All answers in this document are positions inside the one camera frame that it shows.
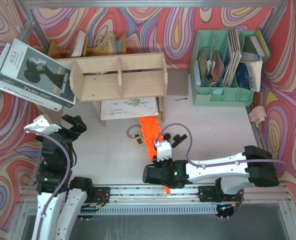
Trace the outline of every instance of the book with woman portrait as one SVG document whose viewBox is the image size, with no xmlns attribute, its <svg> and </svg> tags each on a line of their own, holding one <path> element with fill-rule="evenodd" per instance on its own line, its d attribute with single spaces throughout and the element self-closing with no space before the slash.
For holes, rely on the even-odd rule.
<svg viewBox="0 0 296 240">
<path fill-rule="evenodd" d="M 69 108 L 76 103 L 70 73 L 70 68 L 18 39 L 0 70 L 5 82 Z"/>
</svg>

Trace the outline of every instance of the green desk organizer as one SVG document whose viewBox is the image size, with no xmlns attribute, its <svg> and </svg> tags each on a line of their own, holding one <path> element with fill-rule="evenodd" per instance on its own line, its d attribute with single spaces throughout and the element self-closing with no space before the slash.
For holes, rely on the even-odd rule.
<svg viewBox="0 0 296 240">
<path fill-rule="evenodd" d="M 245 37 L 253 34 L 253 31 L 238 31 L 241 49 L 243 49 Z M 214 40 L 213 49 L 219 51 L 221 57 L 224 58 L 229 42 L 228 30 L 198 30 L 197 32 L 189 69 L 193 104 L 197 106 L 249 106 L 253 102 L 254 92 L 238 87 L 235 77 L 231 87 L 225 87 L 222 83 L 216 87 L 210 87 L 209 83 L 208 86 L 196 86 L 194 70 L 198 52 L 208 47 L 212 40 Z M 213 94 L 213 91 L 217 89 L 222 89 L 221 95 Z"/>
</svg>

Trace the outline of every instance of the orange brush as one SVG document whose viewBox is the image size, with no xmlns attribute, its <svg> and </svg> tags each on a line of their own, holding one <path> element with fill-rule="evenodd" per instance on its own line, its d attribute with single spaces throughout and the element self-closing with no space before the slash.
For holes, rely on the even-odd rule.
<svg viewBox="0 0 296 240">
<path fill-rule="evenodd" d="M 155 116 L 142 116 L 139 117 L 141 125 L 141 132 L 143 135 L 143 141 L 146 144 L 149 159 L 154 160 L 154 156 L 157 156 L 155 149 L 155 141 L 161 132 L 158 120 Z M 160 136 L 159 141 L 163 141 L 164 137 Z"/>
</svg>

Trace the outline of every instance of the wooden bookshelf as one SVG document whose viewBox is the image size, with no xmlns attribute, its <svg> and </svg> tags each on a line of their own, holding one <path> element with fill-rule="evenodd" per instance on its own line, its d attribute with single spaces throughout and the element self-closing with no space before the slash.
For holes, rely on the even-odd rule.
<svg viewBox="0 0 296 240">
<path fill-rule="evenodd" d="M 138 53 L 57 59 L 71 68 L 70 87 L 79 102 L 93 102 L 101 115 L 102 100 L 158 97 L 165 120 L 168 75 L 165 55 Z"/>
</svg>

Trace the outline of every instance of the spiral notebook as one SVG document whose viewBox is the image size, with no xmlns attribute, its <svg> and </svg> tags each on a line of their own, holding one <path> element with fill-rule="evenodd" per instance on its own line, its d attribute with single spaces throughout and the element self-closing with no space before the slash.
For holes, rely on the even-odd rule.
<svg viewBox="0 0 296 240">
<path fill-rule="evenodd" d="M 101 120 L 128 119 L 158 115 L 156 97 L 101 101 Z"/>
</svg>

